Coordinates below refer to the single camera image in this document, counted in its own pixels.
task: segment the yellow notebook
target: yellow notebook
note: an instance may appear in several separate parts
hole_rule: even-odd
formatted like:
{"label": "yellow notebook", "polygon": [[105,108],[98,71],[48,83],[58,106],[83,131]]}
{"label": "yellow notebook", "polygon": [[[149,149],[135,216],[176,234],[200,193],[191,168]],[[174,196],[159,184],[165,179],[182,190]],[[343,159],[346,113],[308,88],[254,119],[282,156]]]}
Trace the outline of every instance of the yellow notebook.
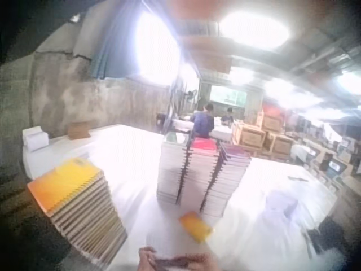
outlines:
{"label": "yellow notebook", "polygon": [[52,216],[102,175],[87,160],[75,158],[28,183],[28,187],[44,213]]}
{"label": "yellow notebook", "polygon": [[213,229],[199,218],[197,213],[189,212],[179,218],[184,229],[197,241],[203,242],[207,239]]}

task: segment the worker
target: worker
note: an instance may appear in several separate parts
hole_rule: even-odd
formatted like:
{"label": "worker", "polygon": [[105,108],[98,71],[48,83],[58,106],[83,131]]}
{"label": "worker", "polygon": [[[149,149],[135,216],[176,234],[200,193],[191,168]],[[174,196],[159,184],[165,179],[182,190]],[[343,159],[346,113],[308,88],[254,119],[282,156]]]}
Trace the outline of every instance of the worker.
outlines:
{"label": "worker", "polygon": [[214,117],[212,116],[212,113],[213,105],[209,103],[203,108],[203,111],[197,112],[191,117],[190,120],[194,122],[194,137],[209,137],[209,132],[214,129]]}
{"label": "worker", "polygon": [[[139,265],[137,271],[157,271],[166,270],[163,266],[157,264],[155,256],[156,251],[152,247],[143,247],[139,249]],[[174,263],[175,268],[179,267],[179,263],[186,263],[186,270],[190,271],[221,271],[214,257],[210,254],[187,254],[186,256],[178,256],[173,259],[166,260],[168,266]]]}
{"label": "worker", "polygon": [[231,124],[233,123],[232,113],[233,113],[233,112],[232,112],[232,107],[229,107],[229,108],[227,109],[227,115],[221,117],[221,123],[222,123],[222,125],[231,126]]}

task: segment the dark hair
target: dark hair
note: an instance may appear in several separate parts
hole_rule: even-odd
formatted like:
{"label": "dark hair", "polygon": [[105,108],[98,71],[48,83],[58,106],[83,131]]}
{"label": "dark hair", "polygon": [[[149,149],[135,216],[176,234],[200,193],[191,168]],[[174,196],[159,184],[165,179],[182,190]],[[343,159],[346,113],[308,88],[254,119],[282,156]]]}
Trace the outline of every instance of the dark hair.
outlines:
{"label": "dark hair", "polygon": [[207,104],[205,107],[204,107],[207,111],[213,111],[213,105],[211,103]]}

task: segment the table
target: table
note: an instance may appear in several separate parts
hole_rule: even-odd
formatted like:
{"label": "table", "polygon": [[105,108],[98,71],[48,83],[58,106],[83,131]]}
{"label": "table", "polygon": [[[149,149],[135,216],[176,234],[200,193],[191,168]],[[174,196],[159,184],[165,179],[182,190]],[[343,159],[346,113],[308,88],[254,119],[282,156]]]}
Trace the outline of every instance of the table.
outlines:
{"label": "table", "polygon": [[[194,123],[191,121],[174,119],[173,127],[177,130],[192,131],[194,127]],[[220,139],[222,141],[230,142],[232,138],[232,129],[229,128],[228,126],[217,125],[209,133],[209,136],[215,139]]]}
{"label": "table", "polygon": [[[161,256],[212,251],[224,270],[329,270],[329,265],[344,260],[334,250],[309,259],[301,230],[316,227],[336,197],[302,167],[252,158],[224,217],[203,217],[214,233],[206,243],[197,244],[178,222],[189,210],[156,199],[162,135],[123,125],[90,134],[91,138],[75,141],[52,139],[46,148],[24,151],[24,165],[28,176],[36,178],[66,159],[83,156],[104,170],[129,234],[110,271],[136,270],[142,246],[154,246]],[[288,176],[308,182],[290,181]],[[274,191],[298,201],[292,220],[265,211],[267,196]]]}

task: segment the stack of paper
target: stack of paper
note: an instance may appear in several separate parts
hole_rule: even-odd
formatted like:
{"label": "stack of paper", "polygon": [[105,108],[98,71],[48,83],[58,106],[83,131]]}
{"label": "stack of paper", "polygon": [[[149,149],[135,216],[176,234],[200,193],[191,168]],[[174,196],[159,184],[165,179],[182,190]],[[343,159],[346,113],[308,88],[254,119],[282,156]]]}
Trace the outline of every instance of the stack of paper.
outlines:
{"label": "stack of paper", "polygon": [[161,146],[157,198],[176,203],[186,163],[187,134],[169,132]]}
{"label": "stack of paper", "polygon": [[215,178],[202,204],[202,212],[222,217],[233,192],[237,189],[250,163],[250,154],[241,146],[221,143]]}
{"label": "stack of paper", "polygon": [[23,130],[23,142],[29,152],[49,145],[49,135],[40,126]]}
{"label": "stack of paper", "polygon": [[188,164],[180,204],[199,211],[217,165],[217,145],[213,139],[195,138],[189,149]]}
{"label": "stack of paper", "polygon": [[52,223],[92,262],[107,266],[127,238],[103,172],[72,159],[28,187]]}

